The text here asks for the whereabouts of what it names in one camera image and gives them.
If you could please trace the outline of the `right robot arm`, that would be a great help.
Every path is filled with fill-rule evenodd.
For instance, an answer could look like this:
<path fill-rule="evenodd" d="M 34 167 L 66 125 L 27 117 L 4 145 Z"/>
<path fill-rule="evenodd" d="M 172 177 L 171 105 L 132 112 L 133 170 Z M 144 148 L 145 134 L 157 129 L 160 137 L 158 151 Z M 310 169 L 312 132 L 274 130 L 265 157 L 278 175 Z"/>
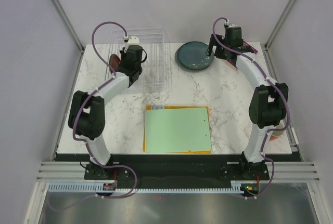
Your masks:
<path fill-rule="evenodd" d="M 249 105 L 252 131 L 243 152 L 246 161 L 238 166 L 239 175 L 250 179 L 257 173 L 255 163 L 264 160 L 264 146 L 271 131 L 288 116 L 288 86 L 266 74 L 253 49 L 244 44 L 241 27 L 226 24 L 224 29 L 225 35 L 211 34 L 206 55 L 228 61 L 254 89 Z"/>

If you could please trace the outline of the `dark teal flowered plate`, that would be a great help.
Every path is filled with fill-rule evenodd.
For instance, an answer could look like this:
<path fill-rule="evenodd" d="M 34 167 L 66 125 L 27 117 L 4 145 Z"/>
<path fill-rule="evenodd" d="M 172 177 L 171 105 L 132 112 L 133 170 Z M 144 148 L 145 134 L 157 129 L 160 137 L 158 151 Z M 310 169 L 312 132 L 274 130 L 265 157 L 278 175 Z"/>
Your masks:
<path fill-rule="evenodd" d="M 206 55 L 208 45 L 203 42 L 187 42 L 175 53 L 177 65 L 185 71 L 197 72 L 207 69 L 214 60 L 213 54 Z"/>

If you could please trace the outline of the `small dark red plate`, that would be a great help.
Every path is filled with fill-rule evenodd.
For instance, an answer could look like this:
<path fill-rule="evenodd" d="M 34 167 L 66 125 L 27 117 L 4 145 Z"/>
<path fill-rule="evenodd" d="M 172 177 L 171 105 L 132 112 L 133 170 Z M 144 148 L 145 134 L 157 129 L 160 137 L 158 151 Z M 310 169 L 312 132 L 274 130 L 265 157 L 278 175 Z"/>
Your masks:
<path fill-rule="evenodd" d="M 121 59 L 118 55 L 112 54 L 109 58 L 109 65 L 116 71 L 121 62 Z"/>

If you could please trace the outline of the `grey-green plate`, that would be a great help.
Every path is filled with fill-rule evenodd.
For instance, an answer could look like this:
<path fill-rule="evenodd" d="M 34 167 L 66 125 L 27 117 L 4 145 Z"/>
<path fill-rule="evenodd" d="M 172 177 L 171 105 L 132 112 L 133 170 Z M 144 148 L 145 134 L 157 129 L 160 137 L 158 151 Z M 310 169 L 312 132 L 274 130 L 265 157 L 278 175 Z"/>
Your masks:
<path fill-rule="evenodd" d="M 176 64 L 186 72 L 200 72 L 207 69 L 213 63 L 213 56 L 206 56 L 201 51 L 177 50 L 175 53 Z"/>

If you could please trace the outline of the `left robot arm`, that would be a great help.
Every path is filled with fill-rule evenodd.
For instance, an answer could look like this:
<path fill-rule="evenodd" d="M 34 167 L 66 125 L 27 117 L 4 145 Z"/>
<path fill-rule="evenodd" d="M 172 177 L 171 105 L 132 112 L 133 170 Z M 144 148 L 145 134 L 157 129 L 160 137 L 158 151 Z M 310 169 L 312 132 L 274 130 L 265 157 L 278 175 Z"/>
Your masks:
<path fill-rule="evenodd" d="M 141 75 L 143 54 L 138 44 L 130 44 L 121 51 L 117 72 L 92 92 L 76 91 L 73 94 L 68 126 L 75 141 L 85 143 L 90 160 L 97 165 L 96 173 L 103 179 L 112 177 L 114 166 L 108 163 L 108 151 L 103 132 L 106 125 L 105 106 L 118 94 L 131 87 Z"/>

